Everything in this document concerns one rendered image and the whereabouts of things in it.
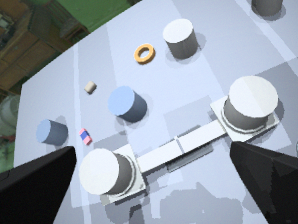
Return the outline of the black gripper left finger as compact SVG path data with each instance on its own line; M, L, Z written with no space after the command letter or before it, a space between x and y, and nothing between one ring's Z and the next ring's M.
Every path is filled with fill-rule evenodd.
M76 163L68 145L0 173L0 224L53 224Z

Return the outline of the orange ring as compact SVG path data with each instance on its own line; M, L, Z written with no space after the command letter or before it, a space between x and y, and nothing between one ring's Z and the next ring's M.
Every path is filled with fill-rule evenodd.
M149 49L149 55L140 59L141 53L146 51L146 49ZM150 61L154 59L154 56L156 56L156 49L154 49L153 45L149 44L140 45L140 47L136 49L136 52L134 52L134 59L141 65L149 64Z

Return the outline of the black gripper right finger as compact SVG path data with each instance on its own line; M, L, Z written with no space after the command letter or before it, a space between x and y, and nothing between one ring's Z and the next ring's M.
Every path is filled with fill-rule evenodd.
M298 224L298 157L238 140L229 159L267 224Z

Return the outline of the white balance beam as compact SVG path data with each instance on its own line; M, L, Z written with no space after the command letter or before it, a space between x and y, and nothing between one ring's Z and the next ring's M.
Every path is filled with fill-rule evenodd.
M258 133L266 131L266 129L279 123L277 117L271 112L265 123L259 125L258 128L243 129L243 131L242 129L234 128L234 125L231 125L226 120L226 117L223 116L223 107L225 107L226 99L227 96L210 103L210 108L213 109L213 112L218 117L217 120L201 128L200 125L197 125L197 127L189 129L189 131L182 133L180 136L174 137L168 143L160 145L154 151L146 153L146 155L138 157L138 159L134 157L132 145L130 144L113 151L112 153L125 157L130 165L132 165L132 180L126 186L125 192L120 194L100 194L102 206L108 205L109 202L116 202L121 200L121 198L132 196L132 194L145 189L146 185L141 173L149 171L149 169L166 164L169 172L176 171L182 165L192 163L192 161L213 152L214 148L210 144L210 141L216 140L218 137L226 135L226 133L231 137L231 140L239 140L243 143L243 141L249 140L251 137L257 136Z

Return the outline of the light blue cylinder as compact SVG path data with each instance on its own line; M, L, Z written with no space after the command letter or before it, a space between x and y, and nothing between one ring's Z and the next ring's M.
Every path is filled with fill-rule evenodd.
M60 147L65 143L68 136L67 125L55 123L55 121L45 119L40 121L36 129L36 140L41 144L56 145Z
M108 109L114 116L128 121L128 123L138 123L144 119L148 104L144 97L138 95L129 85L120 85L113 89L108 99Z

